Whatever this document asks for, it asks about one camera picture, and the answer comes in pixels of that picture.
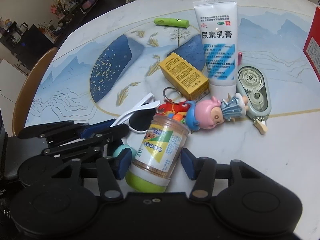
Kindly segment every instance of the red box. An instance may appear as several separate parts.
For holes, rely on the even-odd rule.
[[[303,52],[307,56],[310,64],[313,67],[319,81],[320,81],[320,7],[316,8],[315,16],[310,28],[306,44]]]

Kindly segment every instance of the green tube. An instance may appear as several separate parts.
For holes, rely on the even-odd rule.
[[[155,24],[157,25],[166,25],[166,26],[174,26],[174,27],[183,27],[188,28],[189,27],[189,21],[188,20],[182,20],[182,19],[173,19],[173,18],[156,18]]]

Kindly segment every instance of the key ring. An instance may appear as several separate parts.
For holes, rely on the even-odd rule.
[[[173,102],[171,99],[167,98],[167,96],[165,95],[165,92],[166,92],[167,90],[174,90],[174,91],[176,91],[176,92],[183,98],[183,95],[181,94],[181,92],[178,91],[176,88],[172,88],[172,87],[167,87],[167,88],[165,88],[165,89],[163,90],[163,92],[162,92],[163,97],[165,98],[165,100],[166,100],[168,103],[173,104],[173,105],[178,105],[178,104],[180,104],[180,102],[175,103],[175,102]]]

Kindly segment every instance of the small cardboard box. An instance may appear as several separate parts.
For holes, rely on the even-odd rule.
[[[320,81],[320,7],[316,8],[315,16],[310,28],[306,44],[304,45],[303,52],[306,54],[310,64],[313,67],[319,81]]]
[[[209,94],[209,80],[199,70],[176,53],[160,62],[160,68],[167,80],[187,100],[199,101]]]

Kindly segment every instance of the round table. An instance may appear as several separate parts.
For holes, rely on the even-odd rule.
[[[116,118],[149,92],[163,100],[171,84],[159,62],[178,47],[184,53],[191,42],[199,44],[193,1],[138,0],[74,31],[44,75],[26,126],[70,119],[94,124]],[[241,159],[293,191],[303,204],[295,233],[306,240],[320,237],[320,84],[302,51],[315,8],[306,0],[238,0],[242,63],[260,67],[268,78],[269,131],[262,136],[250,120],[230,122],[194,132],[185,143],[197,157]],[[187,19],[190,27],[155,26],[159,16]],[[201,60],[195,64],[204,67]],[[131,133],[128,144],[139,148],[143,136]],[[168,191],[189,195],[193,184],[178,162]],[[86,186],[99,194],[93,179]],[[132,190],[125,180],[120,186]],[[227,181],[216,180],[214,194],[225,187]]]

